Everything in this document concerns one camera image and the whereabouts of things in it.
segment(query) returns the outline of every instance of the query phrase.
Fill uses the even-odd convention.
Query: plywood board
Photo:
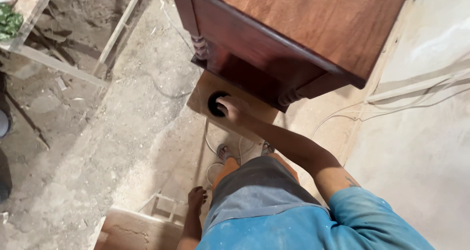
[[[109,209],[94,250],[173,250],[183,227],[136,212]]]
[[[257,99],[256,97],[251,96],[247,92],[230,85],[228,82],[208,71],[203,72],[196,84],[196,87],[193,90],[193,93],[189,97],[186,105],[193,111],[206,116],[209,121],[217,127],[226,131],[238,133],[254,143],[263,143],[264,141],[262,138],[250,132],[249,130],[235,126],[225,117],[216,117],[210,113],[207,102],[209,97],[216,91],[225,91],[233,97],[244,99],[250,105],[252,114],[258,119],[267,123],[273,123],[279,111]]]

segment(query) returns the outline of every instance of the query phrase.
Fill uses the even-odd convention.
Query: dirt
[[[44,32],[66,36],[65,42],[54,44],[70,55],[79,69],[90,73],[129,1],[51,0],[37,26]],[[136,7],[129,22],[131,30],[149,2],[143,0]],[[113,202],[109,193],[116,180],[103,179],[102,175],[111,168],[118,177],[121,174],[115,165],[83,151],[107,137],[113,128],[106,118],[106,107],[102,107],[109,91],[16,54],[2,52],[0,62],[1,71],[8,74],[8,92],[50,146],[47,151],[20,112],[10,107],[13,128],[0,140],[0,158],[9,166],[13,189],[10,198],[0,205],[0,211],[10,214],[8,223],[0,226],[0,249],[85,249],[90,244],[89,236]],[[57,77],[63,79],[66,90],[60,89]],[[113,69],[103,69],[97,77],[113,80]],[[190,91],[191,86],[183,89]],[[132,97],[131,92],[118,95]],[[165,115],[177,113],[169,105]],[[90,139],[84,131],[88,128],[90,132],[91,127],[100,133]],[[119,142],[126,142],[126,137],[131,138],[125,135]],[[76,167],[77,160],[85,163],[84,169]],[[64,163],[72,167],[63,169]],[[77,178],[79,183],[73,185],[58,180]]]

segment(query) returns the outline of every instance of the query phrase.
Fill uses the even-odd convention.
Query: wooden stick
[[[117,41],[119,35],[121,34],[121,31],[123,27],[125,26],[126,21],[129,19],[129,16],[131,15],[132,11],[135,8],[135,5],[137,4],[138,0],[131,0],[129,2],[129,5],[127,6],[126,10],[124,11],[124,14],[122,15],[121,19],[116,25],[116,28],[114,29],[113,34],[108,40],[108,43],[106,43],[106,46],[103,49],[103,52],[100,55],[100,58],[98,59],[98,62],[96,63],[95,67],[93,68],[92,75],[95,75],[103,65],[103,63],[106,61],[109,52],[111,52],[111,49],[114,46],[114,43]]]
[[[109,82],[106,82],[104,80],[101,80],[95,76],[92,76],[88,73],[83,72],[82,70],[79,70],[75,67],[70,66],[67,63],[61,62],[55,58],[52,58],[48,56],[47,54],[44,54],[36,49],[33,49],[29,46],[22,45],[20,46],[17,50],[15,50],[16,53],[21,54],[31,60],[43,63],[44,65],[48,67],[52,67],[54,69],[60,70],[64,73],[68,73],[70,75],[73,75],[76,78],[85,80],[90,82],[91,84],[103,87],[103,88],[108,88],[109,87]]]
[[[36,36],[39,37],[39,39],[41,40],[41,42],[46,46],[46,48],[48,48],[55,56],[57,56],[57,58],[61,61],[63,61],[64,63],[68,63],[69,65],[73,66],[74,63],[73,62],[70,62],[69,60],[67,60],[55,47],[52,43],[50,43],[45,37],[44,37],[44,34],[42,34],[42,32],[38,29],[36,29],[35,27],[33,27],[33,29],[31,30]]]

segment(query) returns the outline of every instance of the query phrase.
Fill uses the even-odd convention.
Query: dark wood furniture
[[[405,0],[175,0],[193,62],[285,112],[364,88]]]

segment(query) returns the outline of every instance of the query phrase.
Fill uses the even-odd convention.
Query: flip-flop
[[[267,141],[263,144],[263,150],[261,151],[261,156],[268,155],[274,153],[276,149],[272,147]]]
[[[220,157],[219,154],[220,154],[220,151],[227,147],[227,145],[225,144],[220,144],[219,146],[217,146],[217,157],[219,157],[220,159],[222,159],[222,163],[225,165],[225,162],[227,161],[227,158],[229,157],[233,157],[232,154],[229,152],[229,151],[225,151],[224,153],[224,156],[223,157]]]

